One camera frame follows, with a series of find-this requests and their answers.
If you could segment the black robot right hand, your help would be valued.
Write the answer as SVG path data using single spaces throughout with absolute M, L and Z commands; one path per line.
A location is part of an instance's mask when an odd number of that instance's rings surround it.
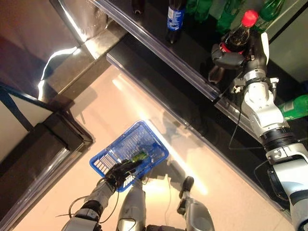
M 241 70 L 240 78 L 243 78 L 247 84 L 266 82 L 269 61 L 268 34 L 253 31 L 242 54 L 222 51 L 221 46 L 214 44 L 211 58 L 214 67 L 208 73 L 210 82 L 221 81 L 225 70 Z

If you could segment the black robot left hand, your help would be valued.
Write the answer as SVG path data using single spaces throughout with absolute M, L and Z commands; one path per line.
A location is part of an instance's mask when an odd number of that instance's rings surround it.
M 123 160 L 122 163 L 115 164 L 106 174 L 104 180 L 107 181 L 114 190 L 119 191 L 126 178 L 136 171 L 136 168 L 143 163 L 142 160 Z

